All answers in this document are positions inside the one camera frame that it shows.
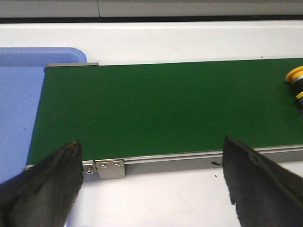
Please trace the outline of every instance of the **green belt surface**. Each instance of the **green belt surface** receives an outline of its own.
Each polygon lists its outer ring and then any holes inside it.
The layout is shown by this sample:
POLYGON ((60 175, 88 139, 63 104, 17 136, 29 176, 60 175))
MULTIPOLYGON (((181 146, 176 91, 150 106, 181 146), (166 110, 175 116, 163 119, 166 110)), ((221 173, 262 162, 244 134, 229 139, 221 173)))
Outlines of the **green belt surface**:
POLYGON ((80 140, 83 160, 302 144, 285 75, 303 59, 46 69, 28 164, 80 140))

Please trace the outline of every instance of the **metal frame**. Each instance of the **metal frame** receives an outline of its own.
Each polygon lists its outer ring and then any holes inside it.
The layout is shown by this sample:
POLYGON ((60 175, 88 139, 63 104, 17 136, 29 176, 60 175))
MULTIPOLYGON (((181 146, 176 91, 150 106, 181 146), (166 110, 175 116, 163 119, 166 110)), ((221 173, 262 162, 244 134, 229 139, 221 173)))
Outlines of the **metal frame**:
MULTIPOLYGON (((303 144, 255 148, 255 150, 277 163, 303 160, 303 144)), ((213 164, 212 167, 220 167, 221 164, 217 162, 218 160, 221 161, 222 154, 222 150, 213 150, 167 155, 125 157, 121 159, 89 160, 83 161, 82 164, 85 173, 92 174, 98 172, 101 180, 107 180, 124 178, 125 166, 133 164, 203 159, 204 165, 201 165, 201 168, 208 168, 209 165, 205 165, 206 163, 213 164)))

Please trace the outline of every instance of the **metal edge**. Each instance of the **metal edge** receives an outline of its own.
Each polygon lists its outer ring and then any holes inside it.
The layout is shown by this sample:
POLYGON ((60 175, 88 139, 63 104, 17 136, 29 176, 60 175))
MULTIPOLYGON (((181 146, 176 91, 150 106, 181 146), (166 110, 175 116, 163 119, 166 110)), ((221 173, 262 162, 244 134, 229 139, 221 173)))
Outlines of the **metal edge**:
MULTIPOLYGON (((303 151, 303 144, 254 148, 254 149, 256 151, 258 151, 260 154, 296 152, 296 151, 303 151)), ((190 152, 190 153, 166 154, 166 155, 126 157, 126 158, 123 158, 123 160, 125 161, 125 164, 127 165, 127 164, 147 163, 147 162, 221 157, 222 154, 223 154, 222 150, 213 150, 213 151, 197 151, 197 152, 190 152)))
MULTIPOLYGON (((254 148, 260 154, 274 160, 275 162, 294 162, 303 161, 303 144, 288 145, 288 146, 274 146, 264 148, 254 148)), ((222 157, 222 150, 213 151, 198 151, 190 153, 176 153, 167 155, 150 155, 139 157, 126 157, 119 159, 97 159, 86 160, 82 162, 83 172, 91 174, 97 171, 96 163, 101 162, 115 162, 123 161, 125 165, 152 163, 152 162, 165 162, 165 161, 181 161, 190 159, 213 159, 222 157)), ((33 165, 24 167, 24 170, 29 169, 33 165)))
POLYGON ((66 67, 66 66, 98 66, 98 62, 75 62, 75 63, 51 63, 44 67, 44 72, 49 67, 66 67))

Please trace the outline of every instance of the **yellow disc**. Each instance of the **yellow disc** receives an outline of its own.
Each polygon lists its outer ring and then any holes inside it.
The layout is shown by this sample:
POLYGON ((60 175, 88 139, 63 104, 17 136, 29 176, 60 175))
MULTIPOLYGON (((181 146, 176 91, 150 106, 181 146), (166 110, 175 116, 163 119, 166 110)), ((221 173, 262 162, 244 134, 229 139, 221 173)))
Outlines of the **yellow disc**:
POLYGON ((287 75, 286 75, 286 81, 287 82, 292 82, 295 78, 303 74, 303 65, 299 66, 293 70, 291 70, 287 75))

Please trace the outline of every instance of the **metal bracket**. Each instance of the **metal bracket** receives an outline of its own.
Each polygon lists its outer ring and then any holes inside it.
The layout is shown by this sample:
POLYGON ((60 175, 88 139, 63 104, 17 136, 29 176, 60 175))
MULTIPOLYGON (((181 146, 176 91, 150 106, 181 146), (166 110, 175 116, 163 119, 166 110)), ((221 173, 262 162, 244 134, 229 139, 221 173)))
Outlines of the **metal bracket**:
POLYGON ((82 161, 83 172, 92 174, 97 171, 95 161, 82 161))
POLYGON ((96 160, 96 168, 101 180, 125 177, 124 160, 96 160))
POLYGON ((82 165, 83 172, 87 174, 98 171, 101 180, 125 177, 124 160, 122 159, 82 161, 82 165))

